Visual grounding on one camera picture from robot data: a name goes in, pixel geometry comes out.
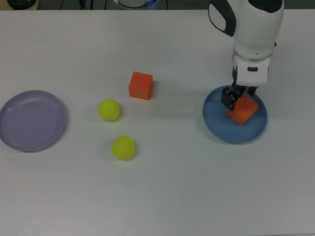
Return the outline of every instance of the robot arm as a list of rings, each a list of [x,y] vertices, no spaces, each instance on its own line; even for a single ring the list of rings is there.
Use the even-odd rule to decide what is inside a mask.
[[[275,39],[283,19],[283,0],[210,0],[209,18],[223,33],[234,37],[233,84],[222,91],[221,101],[230,110],[248,90],[267,83]]]

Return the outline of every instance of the white table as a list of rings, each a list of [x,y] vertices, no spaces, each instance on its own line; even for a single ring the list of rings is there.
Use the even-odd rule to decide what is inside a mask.
[[[286,10],[267,86],[263,135],[230,145],[202,105],[232,82],[233,39],[207,11],[0,14],[0,103],[30,89],[65,103],[52,147],[0,142],[1,236],[251,236],[315,233],[315,11]],[[133,71],[154,76],[150,101],[130,98]],[[122,106],[99,120],[100,100]],[[119,161],[112,140],[133,137]]]

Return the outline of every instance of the tennis ball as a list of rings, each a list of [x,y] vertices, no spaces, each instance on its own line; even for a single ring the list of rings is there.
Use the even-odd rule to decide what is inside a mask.
[[[102,100],[98,105],[98,114],[105,121],[115,121],[120,115],[119,104],[112,98]]]
[[[131,137],[117,137],[112,144],[112,152],[120,160],[130,160],[136,151],[136,145]]]

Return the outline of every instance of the black object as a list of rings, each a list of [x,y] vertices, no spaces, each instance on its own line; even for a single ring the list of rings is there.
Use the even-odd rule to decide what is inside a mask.
[[[210,17],[210,12],[208,9],[208,15],[209,15],[209,19],[212,25],[214,25],[214,27],[220,30],[221,32],[227,34],[228,36],[233,37],[235,33],[235,29],[236,29],[236,16],[234,14],[232,7],[230,6],[227,0],[210,0],[209,5],[211,4],[218,10],[218,12],[223,16],[223,18],[226,21],[225,30],[219,29],[212,22],[211,17]]]
[[[14,10],[24,10],[33,6],[36,0],[7,0]]]
[[[258,71],[258,67],[247,67],[247,70],[251,71],[251,72],[257,72]]]
[[[283,0],[248,0],[255,8],[269,13],[277,12],[281,9]]]

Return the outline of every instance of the blue plate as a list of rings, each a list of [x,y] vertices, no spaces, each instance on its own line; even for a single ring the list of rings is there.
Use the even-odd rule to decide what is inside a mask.
[[[63,132],[66,110],[51,93],[32,90],[11,98],[0,111],[0,138],[19,151],[39,151]]]
[[[225,87],[227,86],[219,87],[208,95],[203,104],[203,118],[210,131],[225,142],[249,143],[266,127],[268,119],[266,107],[257,95],[250,97],[258,103],[258,109],[243,126],[240,126],[226,115],[227,108],[221,103],[222,89]]]

